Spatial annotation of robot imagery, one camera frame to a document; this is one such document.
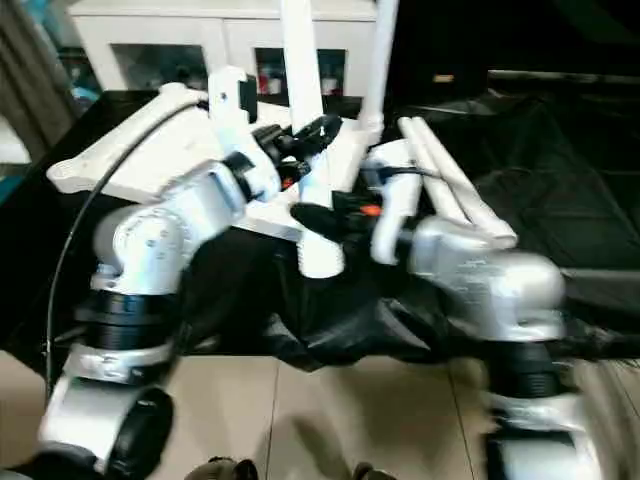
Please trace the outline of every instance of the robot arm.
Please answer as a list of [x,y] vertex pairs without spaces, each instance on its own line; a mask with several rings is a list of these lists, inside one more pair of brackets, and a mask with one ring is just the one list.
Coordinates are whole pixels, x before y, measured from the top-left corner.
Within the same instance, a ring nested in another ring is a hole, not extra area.
[[[550,353],[566,336],[559,269],[539,255],[505,250],[473,225],[406,215],[413,199],[397,204],[407,196],[406,189],[393,195],[398,180],[384,185],[381,212],[366,221],[355,218],[366,215],[355,200],[343,218],[305,204],[291,213],[334,240],[364,233],[374,260],[448,294],[448,320],[473,339],[474,351],[465,353],[482,360],[488,374],[487,403],[498,425],[486,436],[488,478],[602,480],[582,399],[561,381]],[[400,221],[388,221],[388,205]],[[354,225],[368,231],[354,232]]]
[[18,478],[50,478],[47,465],[78,479],[144,479],[153,471],[172,423],[172,402],[160,385],[179,353],[173,297],[182,272],[204,242],[242,218],[248,202],[267,201],[308,173],[304,158],[337,135],[341,120],[332,116],[295,136],[275,125],[251,132],[245,78],[230,73],[210,89],[226,157],[174,179],[150,204],[113,212],[97,228],[100,265],[78,314],[85,333],[47,407],[39,455],[16,469]]

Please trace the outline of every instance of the beige floor tile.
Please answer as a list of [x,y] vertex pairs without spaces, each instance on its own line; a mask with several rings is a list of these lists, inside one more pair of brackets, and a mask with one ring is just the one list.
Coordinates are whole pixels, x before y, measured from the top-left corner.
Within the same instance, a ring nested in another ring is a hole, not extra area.
[[312,374],[280,367],[268,478],[348,478],[369,461],[401,480],[471,478],[442,367],[368,358]]
[[44,381],[0,351],[0,468],[15,466],[35,451],[44,412]]
[[454,393],[458,402],[465,440],[471,458],[474,480],[486,478],[484,466],[484,433],[493,429],[493,422],[486,413],[482,398],[485,385],[484,371],[480,362],[457,359],[450,364],[454,379]]
[[181,480],[215,455],[252,458],[265,478],[277,362],[270,358],[190,357],[168,391],[176,419],[153,480]]

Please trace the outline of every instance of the white tube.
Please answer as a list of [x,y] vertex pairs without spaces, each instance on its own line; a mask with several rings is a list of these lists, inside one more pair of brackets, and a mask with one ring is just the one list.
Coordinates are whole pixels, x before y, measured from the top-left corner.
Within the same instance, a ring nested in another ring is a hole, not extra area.
[[[406,140],[395,140],[374,148],[367,165],[376,167],[411,167]],[[407,217],[418,211],[422,182],[417,175],[394,175],[382,190],[382,213],[371,238],[371,257],[378,263],[397,265],[396,242]]]
[[365,156],[367,148],[380,141],[384,128],[384,97],[387,88],[389,60],[393,47],[393,37],[396,27],[399,0],[378,0],[376,30],[371,48],[371,69],[368,72],[369,83],[362,108],[358,116],[358,148],[350,162],[346,173],[340,182],[339,189],[350,192],[360,170],[360,162]]
[[[413,153],[418,166],[430,172],[437,172],[437,167],[431,159],[426,147],[420,141],[420,137],[418,136],[411,119],[402,117],[398,120],[398,126],[400,127],[400,131],[404,138],[407,139],[409,149]],[[458,201],[454,197],[453,192],[445,182],[425,176],[424,186],[427,189],[429,198],[431,198],[433,207],[439,216],[461,223],[469,223],[467,217],[460,208],[460,205],[458,205]]]
[[518,236],[511,226],[500,219],[493,209],[480,197],[471,180],[465,175],[451,154],[442,145],[427,122],[420,117],[413,119],[413,126],[436,170],[445,179],[461,188],[452,187],[453,194],[471,223],[489,233],[502,248],[511,248],[518,243]]
[[[291,126],[295,133],[324,113],[310,0],[280,0],[280,15]],[[300,201],[331,208],[326,150],[309,163],[311,173],[299,182]],[[298,267],[308,278],[334,277],[344,268],[340,245],[304,229],[298,242]]]

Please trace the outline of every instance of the wire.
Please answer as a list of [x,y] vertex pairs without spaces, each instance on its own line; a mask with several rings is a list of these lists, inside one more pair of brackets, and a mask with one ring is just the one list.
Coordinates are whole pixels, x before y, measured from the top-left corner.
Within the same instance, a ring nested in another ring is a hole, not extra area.
[[421,175],[424,177],[435,178],[437,180],[442,180],[444,183],[449,185],[451,188],[455,188],[457,191],[466,193],[469,195],[478,195],[478,193],[473,189],[469,188],[468,185],[459,182],[457,180],[451,180],[450,178],[444,177],[438,172],[434,172],[431,170],[426,170],[424,168],[419,167],[379,167],[379,168],[363,168],[365,172],[377,172],[381,179],[385,181],[389,177],[394,175],[404,175],[404,174],[413,174],[413,175]]
[[71,242],[75,237],[82,220],[84,219],[89,206],[93,203],[96,197],[100,194],[102,189],[109,183],[111,177],[118,171],[118,169],[122,166],[122,164],[129,158],[129,156],[158,128],[164,125],[167,121],[171,120],[173,117],[182,113],[185,110],[188,110],[192,107],[200,106],[200,101],[190,102],[186,105],[181,105],[177,110],[172,110],[167,112],[162,117],[158,118],[158,120],[149,127],[148,130],[143,132],[140,137],[138,137],[131,145],[129,145],[124,152],[120,155],[120,157],[113,162],[113,164],[108,168],[108,170],[104,173],[104,175],[98,180],[98,182],[89,193],[89,196],[86,198],[76,218],[69,229],[69,233],[67,234],[67,238],[64,242],[62,250],[60,251],[60,256],[58,257],[58,262],[56,264],[56,268],[53,273],[53,279],[51,280],[51,288],[49,290],[49,300],[47,302],[47,323],[46,323],[46,345],[45,345],[45,355],[46,355],[46,373],[45,373],[45,385],[46,385],[46,400],[47,402],[51,398],[51,393],[53,391],[53,377],[54,377],[54,358],[53,358],[53,338],[54,338],[54,307],[56,300],[56,290],[58,288],[58,284],[60,283],[60,274],[62,272],[62,267],[64,266],[64,260],[69,252],[69,248],[71,246]]

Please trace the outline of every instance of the black fabric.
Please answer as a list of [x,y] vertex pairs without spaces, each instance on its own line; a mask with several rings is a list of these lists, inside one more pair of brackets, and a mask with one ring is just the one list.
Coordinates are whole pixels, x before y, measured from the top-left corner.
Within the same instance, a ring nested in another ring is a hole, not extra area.
[[[43,365],[50,275],[85,198],[56,192],[45,178],[46,168],[78,154],[150,98],[107,93],[0,208],[5,227],[1,278],[3,291],[9,292],[2,299],[0,345],[37,371]],[[327,110],[348,115],[357,111],[353,105],[333,103]],[[513,225],[520,247],[571,269],[570,314],[640,330],[640,286],[634,276],[640,270],[637,103],[499,98],[492,109],[500,113],[478,115],[469,108],[471,115],[443,115],[403,108],[390,113],[388,124],[407,114],[428,118],[483,198]],[[391,127],[385,139],[393,138],[398,132]],[[96,262],[91,248],[96,224],[122,205],[126,202],[101,196],[91,209],[63,272],[57,333],[72,328],[73,309],[87,296]],[[429,211],[425,199],[421,205]],[[366,248],[352,248],[342,275],[312,282],[298,273],[294,245],[230,229],[206,243],[185,273],[185,353],[272,355],[313,370],[375,354],[436,362],[457,348],[446,341],[452,330],[443,320],[442,293],[367,256]]]

